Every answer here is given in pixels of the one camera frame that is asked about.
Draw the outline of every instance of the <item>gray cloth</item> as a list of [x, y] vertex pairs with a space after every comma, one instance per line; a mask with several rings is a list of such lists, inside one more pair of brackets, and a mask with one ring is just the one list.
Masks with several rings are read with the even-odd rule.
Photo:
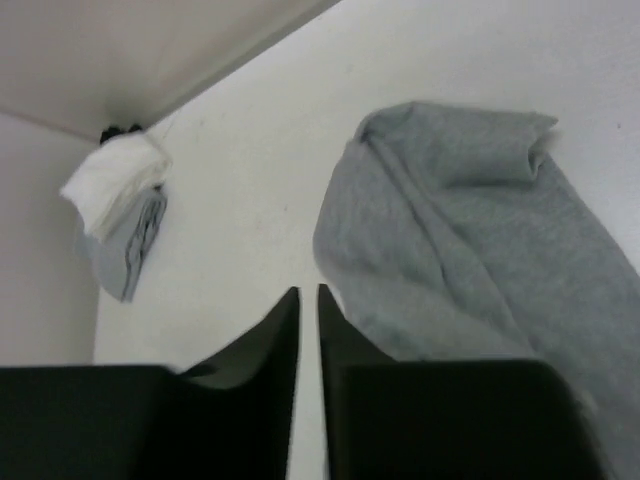
[[537, 140], [556, 120], [411, 103], [366, 118], [314, 235], [348, 319], [397, 359], [539, 358], [640, 478], [640, 280]]
[[161, 191], [145, 190], [104, 243], [85, 235], [82, 218], [78, 217], [74, 252], [91, 260], [94, 277], [115, 299], [121, 302], [133, 299], [142, 263], [166, 207], [167, 199]]

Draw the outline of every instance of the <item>fabric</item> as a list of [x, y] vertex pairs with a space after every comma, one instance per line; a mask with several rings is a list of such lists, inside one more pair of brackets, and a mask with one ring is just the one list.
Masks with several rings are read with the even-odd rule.
[[104, 243], [84, 233], [78, 218], [74, 252], [91, 260], [93, 275], [112, 297], [133, 299], [144, 259], [158, 233], [167, 199], [159, 189], [147, 189]]
[[104, 241], [138, 194], [162, 184], [170, 167], [144, 133], [120, 135], [91, 153], [60, 194], [76, 206], [84, 233]]
[[314, 234], [363, 334], [399, 360], [539, 358], [640, 478], [640, 281], [538, 140], [556, 120], [411, 103], [370, 115]]

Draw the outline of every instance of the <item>cloth stack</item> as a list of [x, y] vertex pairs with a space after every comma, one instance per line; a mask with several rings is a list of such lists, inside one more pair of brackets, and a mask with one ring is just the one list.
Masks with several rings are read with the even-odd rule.
[[91, 261], [97, 282], [121, 302], [133, 299], [167, 206], [162, 184], [171, 160], [140, 130], [105, 130], [102, 146], [60, 191], [78, 210], [74, 252]]
[[612, 477], [638, 479], [640, 279], [543, 151], [555, 123], [418, 102], [371, 114], [334, 170], [315, 258], [398, 360], [555, 367]]

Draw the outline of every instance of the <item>folded cloth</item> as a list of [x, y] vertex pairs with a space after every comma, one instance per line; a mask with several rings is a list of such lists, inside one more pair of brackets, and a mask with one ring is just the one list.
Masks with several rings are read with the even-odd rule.
[[426, 103], [370, 115], [334, 170], [315, 258], [397, 359], [551, 364], [606, 463], [638, 479], [640, 279], [536, 143], [555, 123]]
[[104, 241], [138, 194], [162, 184], [170, 167], [144, 133], [120, 135], [91, 153], [60, 194], [76, 206], [84, 233]]
[[94, 277], [115, 299], [121, 302], [133, 299], [142, 263], [158, 233], [166, 207], [167, 198], [159, 189], [143, 191], [104, 243], [86, 235], [82, 218], [78, 218], [74, 252], [91, 260]]

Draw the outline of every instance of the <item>gray folded cloth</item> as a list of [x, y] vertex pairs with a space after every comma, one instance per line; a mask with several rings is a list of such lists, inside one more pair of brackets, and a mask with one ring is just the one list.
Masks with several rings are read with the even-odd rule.
[[91, 260], [94, 277], [115, 299], [132, 300], [142, 263], [166, 207], [167, 198], [159, 189], [143, 191], [103, 243], [85, 235], [82, 218], [78, 217], [73, 250]]
[[536, 143], [555, 122], [427, 103], [370, 115], [334, 170], [315, 258], [397, 359], [551, 364], [606, 463], [639, 479], [640, 279]]

